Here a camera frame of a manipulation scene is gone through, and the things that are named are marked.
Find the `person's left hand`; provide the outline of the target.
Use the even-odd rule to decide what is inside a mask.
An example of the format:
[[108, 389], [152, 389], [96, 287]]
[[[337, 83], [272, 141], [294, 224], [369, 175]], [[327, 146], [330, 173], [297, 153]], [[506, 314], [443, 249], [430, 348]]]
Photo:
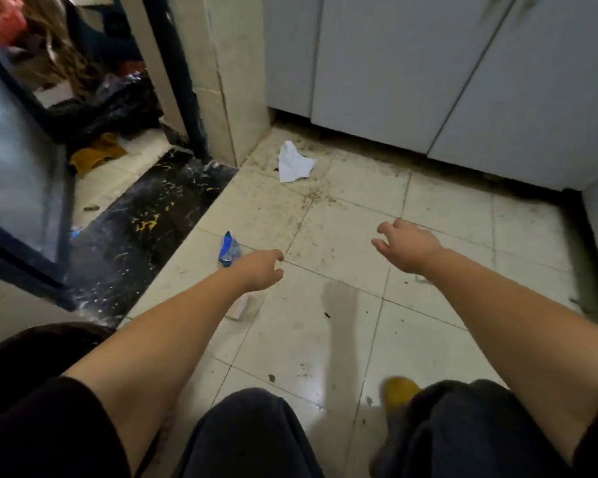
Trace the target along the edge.
[[259, 289], [259, 251], [247, 253], [228, 268], [226, 278], [233, 291], [239, 294], [262, 291]]

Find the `person's right hand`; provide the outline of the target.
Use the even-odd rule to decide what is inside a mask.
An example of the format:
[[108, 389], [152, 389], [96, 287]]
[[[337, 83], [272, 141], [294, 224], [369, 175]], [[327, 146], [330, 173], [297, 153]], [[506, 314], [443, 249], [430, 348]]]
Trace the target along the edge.
[[423, 275], [424, 266], [431, 256], [444, 249], [429, 230], [401, 218], [381, 223], [376, 232], [392, 248], [394, 257], [389, 263], [405, 273]]

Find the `person's right forearm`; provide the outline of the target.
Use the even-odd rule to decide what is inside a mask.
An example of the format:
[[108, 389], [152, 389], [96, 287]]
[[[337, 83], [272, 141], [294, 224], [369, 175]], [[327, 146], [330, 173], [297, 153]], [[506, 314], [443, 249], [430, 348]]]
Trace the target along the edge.
[[558, 453], [573, 463], [598, 417], [598, 325], [449, 249], [417, 271], [462, 319]]

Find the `person's left forearm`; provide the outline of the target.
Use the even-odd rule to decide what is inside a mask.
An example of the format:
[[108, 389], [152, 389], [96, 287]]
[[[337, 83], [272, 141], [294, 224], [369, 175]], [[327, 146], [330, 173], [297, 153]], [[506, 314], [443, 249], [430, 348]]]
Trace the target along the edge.
[[247, 291], [236, 268], [219, 270], [151, 308], [63, 373], [86, 385], [122, 443], [131, 474], [187, 385], [219, 322]]

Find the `blue and white plastic wrapper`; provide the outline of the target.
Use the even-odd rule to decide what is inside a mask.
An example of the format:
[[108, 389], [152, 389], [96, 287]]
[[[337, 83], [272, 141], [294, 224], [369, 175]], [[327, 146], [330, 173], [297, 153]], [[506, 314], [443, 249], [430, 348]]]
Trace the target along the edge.
[[242, 257], [242, 248], [237, 239], [227, 231], [222, 240], [219, 251], [218, 262], [222, 268], [229, 268]]

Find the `white paper scrap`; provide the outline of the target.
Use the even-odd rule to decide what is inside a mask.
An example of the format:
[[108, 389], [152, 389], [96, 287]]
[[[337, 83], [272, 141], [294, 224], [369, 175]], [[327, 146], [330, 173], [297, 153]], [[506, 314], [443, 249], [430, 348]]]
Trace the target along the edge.
[[245, 293], [241, 295], [228, 309], [226, 314], [224, 315], [224, 319], [229, 319], [231, 321], [239, 321], [247, 312], [247, 307], [249, 305], [250, 300], [250, 293]]

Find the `crumpled white paper tissue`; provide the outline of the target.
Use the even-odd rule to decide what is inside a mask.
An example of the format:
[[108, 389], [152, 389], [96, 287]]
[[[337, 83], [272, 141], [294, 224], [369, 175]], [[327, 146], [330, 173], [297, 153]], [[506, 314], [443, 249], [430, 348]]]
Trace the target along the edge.
[[287, 184], [309, 178], [316, 164], [316, 159], [304, 157], [293, 142], [285, 141], [278, 154], [279, 182]]

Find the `yellow slipper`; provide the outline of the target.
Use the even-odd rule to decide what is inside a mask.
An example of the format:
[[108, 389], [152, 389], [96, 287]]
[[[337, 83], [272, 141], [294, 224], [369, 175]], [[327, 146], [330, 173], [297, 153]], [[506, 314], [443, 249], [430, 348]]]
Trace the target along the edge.
[[391, 415], [408, 405], [421, 391], [419, 385], [410, 378], [392, 376], [381, 384], [381, 404], [386, 415]]

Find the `person's dark trousers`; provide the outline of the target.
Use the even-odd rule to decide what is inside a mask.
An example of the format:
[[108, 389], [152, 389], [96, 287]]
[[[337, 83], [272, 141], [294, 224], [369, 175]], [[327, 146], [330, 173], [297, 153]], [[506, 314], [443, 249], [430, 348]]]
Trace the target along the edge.
[[[111, 329], [50, 324], [0, 343], [0, 478], [339, 478], [355, 425], [327, 411], [309, 429], [281, 396], [231, 393], [175, 425], [165, 464], [151, 468], [159, 430], [131, 471], [95, 395], [61, 373]], [[372, 478], [573, 478], [510, 391], [488, 380], [442, 381], [388, 412], [370, 444]]]

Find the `white cabinet door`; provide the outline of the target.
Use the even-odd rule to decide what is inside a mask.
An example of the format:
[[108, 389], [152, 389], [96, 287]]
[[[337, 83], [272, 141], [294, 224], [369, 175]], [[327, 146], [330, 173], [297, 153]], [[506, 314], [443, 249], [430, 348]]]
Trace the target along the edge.
[[323, 0], [263, 0], [266, 102], [311, 118]]
[[428, 154], [548, 189], [598, 179], [598, 0], [515, 0]]
[[427, 153], [514, 0], [324, 0], [311, 121]]

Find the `yellow cloth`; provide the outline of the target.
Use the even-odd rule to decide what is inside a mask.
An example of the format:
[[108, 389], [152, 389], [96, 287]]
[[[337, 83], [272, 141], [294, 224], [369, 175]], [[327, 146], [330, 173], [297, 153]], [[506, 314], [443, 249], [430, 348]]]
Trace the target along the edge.
[[74, 152], [70, 164], [75, 169], [77, 176], [82, 179], [95, 168], [127, 154], [128, 151], [119, 144], [117, 134], [105, 132], [95, 139], [90, 146]]

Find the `black garbage bag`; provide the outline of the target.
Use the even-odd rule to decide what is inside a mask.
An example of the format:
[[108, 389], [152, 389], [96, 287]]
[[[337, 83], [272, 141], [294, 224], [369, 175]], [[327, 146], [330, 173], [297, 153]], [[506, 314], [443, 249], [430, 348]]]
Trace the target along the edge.
[[134, 135], [158, 128], [163, 115], [146, 70], [124, 77], [107, 74], [86, 100], [64, 101], [46, 109], [51, 133], [66, 145], [88, 146], [105, 133]]

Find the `red plastic bag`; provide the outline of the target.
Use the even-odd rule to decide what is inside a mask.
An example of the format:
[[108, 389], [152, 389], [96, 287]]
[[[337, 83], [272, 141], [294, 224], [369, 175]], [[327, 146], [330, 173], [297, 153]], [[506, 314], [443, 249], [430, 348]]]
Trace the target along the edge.
[[29, 30], [22, 0], [0, 0], [0, 47], [13, 46]]

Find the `dark door frame post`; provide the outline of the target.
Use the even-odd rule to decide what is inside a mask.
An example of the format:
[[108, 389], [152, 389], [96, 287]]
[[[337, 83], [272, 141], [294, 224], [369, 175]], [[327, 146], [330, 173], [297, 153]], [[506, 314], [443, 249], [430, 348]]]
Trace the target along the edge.
[[183, 122], [183, 135], [177, 136], [177, 145], [191, 150], [195, 158], [209, 162], [212, 158], [208, 152], [207, 135], [201, 123], [198, 98], [192, 88], [192, 78], [169, 2], [142, 2]]

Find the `glass door with dark frame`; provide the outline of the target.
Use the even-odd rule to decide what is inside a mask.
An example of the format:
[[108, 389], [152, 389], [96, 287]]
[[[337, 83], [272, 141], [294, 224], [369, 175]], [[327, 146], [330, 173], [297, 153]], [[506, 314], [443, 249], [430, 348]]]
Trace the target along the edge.
[[38, 100], [0, 50], [0, 280], [73, 310], [65, 276], [74, 175]]

